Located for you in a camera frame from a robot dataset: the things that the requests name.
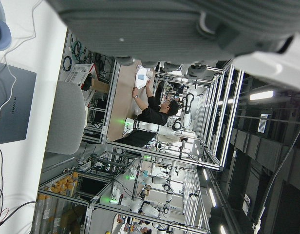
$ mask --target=black shirt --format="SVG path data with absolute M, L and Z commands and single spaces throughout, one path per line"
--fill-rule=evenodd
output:
M 161 107 L 156 103 L 154 96 L 148 98 L 148 104 L 149 106 L 142 111 L 137 120 L 164 126 L 168 121 L 168 114 L 159 112 Z
M 164 126 L 168 121 L 168 114 L 159 112 L 161 107 L 155 102 L 155 97 L 148 98 L 149 106 L 142 111 L 137 117 L 138 121 L 154 123 Z M 127 137 L 116 140 L 115 142 L 132 145 L 136 147 L 143 147 L 154 138 L 156 133 L 147 132 L 143 130 L 133 130 Z

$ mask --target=hand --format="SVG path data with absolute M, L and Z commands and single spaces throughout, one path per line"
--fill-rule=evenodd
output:
M 133 89 L 132 89 L 132 97 L 134 98 L 136 95 L 138 95 L 138 88 L 137 87 L 133 87 Z

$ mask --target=white cable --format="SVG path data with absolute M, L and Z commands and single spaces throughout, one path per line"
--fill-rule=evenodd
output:
M 34 38 L 37 36 L 36 31 L 35 31 L 35 22 L 34 22 L 34 18 L 33 18 L 33 12 L 34 12 L 34 10 L 35 10 L 35 9 L 36 9 L 43 1 L 44 1 L 44 0 L 39 0 L 39 1 L 32 7 L 32 10 L 31 10 L 31 13 L 32 13 L 32 23 L 33 23 L 33 34 L 29 37 L 29 39 L 26 39 L 26 40 L 22 41 L 19 45 L 17 45 L 17 46 L 14 47 L 12 50 L 9 50 L 9 51 L 7 51 L 7 52 L 4 54 L 4 62 L 5 62 L 5 64 L 6 64 L 6 66 L 7 66 L 7 68 L 8 68 L 8 71 L 9 71 L 10 75 L 11 75 L 15 80 L 14 80 L 14 82 L 13 82 L 13 84 L 12 84 L 12 87 L 11 87 L 9 99 L 8 99 L 2 106 L 0 106 L 0 111 L 1 111 L 1 109 L 3 108 L 3 106 L 6 105 L 6 104 L 9 102 L 9 100 L 12 98 L 12 95 L 13 95 L 13 87 L 14 87 L 16 81 L 17 81 L 17 78 L 12 74 L 12 72 L 11 72 L 10 69 L 9 69 L 9 65 L 7 64 L 7 60 L 6 60 L 6 55 L 9 54 L 10 52 L 16 50 L 19 46 L 21 46 L 21 45 L 22 45 L 23 43 L 25 43 L 26 41 L 32 40 L 32 39 L 34 39 Z

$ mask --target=white table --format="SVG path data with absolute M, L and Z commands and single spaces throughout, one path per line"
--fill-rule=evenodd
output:
M 12 45 L 33 33 L 32 7 L 36 0 L 1 0 Z M 66 26 L 46 2 L 34 11 L 37 37 L 7 55 L 7 63 L 36 72 L 37 79 L 27 132 L 27 139 L 0 145 L 3 152 L 4 208 L 9 214 L 19 205 L 35 201 L 43 163 L 52 106 L 55 97 Z M 25 234 L 31 230 L 34 204 L 18 210 L 0 227 L 0 234 Z

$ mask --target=gray laptop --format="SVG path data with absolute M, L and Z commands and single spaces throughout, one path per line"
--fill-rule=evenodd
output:
M 9 66 L 17 78 L 12 97 L 0 111 L 0 144 L 24 140 L 27 135 L 36 73 Z M 9 99 L 14 78 L 0 63 L 0 107 Z

